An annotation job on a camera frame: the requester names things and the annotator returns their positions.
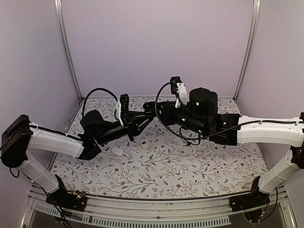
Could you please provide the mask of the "black earbud charging case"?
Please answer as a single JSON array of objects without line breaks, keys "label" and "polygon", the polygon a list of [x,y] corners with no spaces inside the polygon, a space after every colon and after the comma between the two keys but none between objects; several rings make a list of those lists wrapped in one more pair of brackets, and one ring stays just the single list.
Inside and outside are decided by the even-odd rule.
[{"label": "black earbud charging case", "polygon": [[143,109],[146,116],[152,116],[152,117],[156,116],[154,103],[145,103],[143,105]]}]

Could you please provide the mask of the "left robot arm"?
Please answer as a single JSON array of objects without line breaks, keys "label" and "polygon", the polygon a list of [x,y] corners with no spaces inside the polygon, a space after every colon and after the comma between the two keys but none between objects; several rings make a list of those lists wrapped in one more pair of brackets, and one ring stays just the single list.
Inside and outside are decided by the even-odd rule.
[{"label": "left robot arm", "polygon": [[110,122],[104,120],[98,110],[92,110],[80,121],[84,132],[74,137],[39,126],[22,114],[2,133],[1,161],[4,166],[15,168],[52,194],[60,206],[67,206],[71,197],[65,192],[61,179],[47,171],[30,150],[60,153],[89,161],[102,152],[102,145],[126,135],[134,140],[153,118],[151,113],[124,111],[120,120]]}]

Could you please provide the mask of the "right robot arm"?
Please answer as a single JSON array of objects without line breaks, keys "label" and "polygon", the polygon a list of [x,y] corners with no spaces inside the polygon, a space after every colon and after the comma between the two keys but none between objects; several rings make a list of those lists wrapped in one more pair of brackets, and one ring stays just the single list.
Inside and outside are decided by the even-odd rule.
[{"label": "right robot arm", "polygon": [[246,195],[249,207],[256,207],[282,182],[304,167],[304,118],[257,118],[240,114],[219,114],[218,95],[196,88],[186,95],[181,86],[173,88],[176,101],[149,104],[152,113],[168,129],[179,125],[197,133],[197,140],[208,139],[221,145],[273,143],[290,146],[290,150],[274,168],[254,178]]}]

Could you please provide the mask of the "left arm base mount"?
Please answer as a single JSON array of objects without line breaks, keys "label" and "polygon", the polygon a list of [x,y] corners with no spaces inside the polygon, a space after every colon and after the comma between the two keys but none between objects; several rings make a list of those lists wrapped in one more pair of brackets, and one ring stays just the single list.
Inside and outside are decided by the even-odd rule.
[{"label": "left arm base mount", "polygon": [[47,193],[46,203],[84,212],[87,204],[86,192],[79,190],[69,192],[61,178],[57,175],[55,177],[59,183],[59,189],[54,193]]}]

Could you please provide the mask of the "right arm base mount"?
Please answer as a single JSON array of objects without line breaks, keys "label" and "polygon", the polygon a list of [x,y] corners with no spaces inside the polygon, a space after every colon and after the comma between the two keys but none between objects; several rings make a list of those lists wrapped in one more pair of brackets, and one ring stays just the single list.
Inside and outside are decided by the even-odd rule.
[{"label": "right arm base mount", "polygon": [[259,187],[260,176],[256,177],[248,194],[230,197],[229,206],[233,212],[251,209],[270,203],[269,193],[263,193]]}]

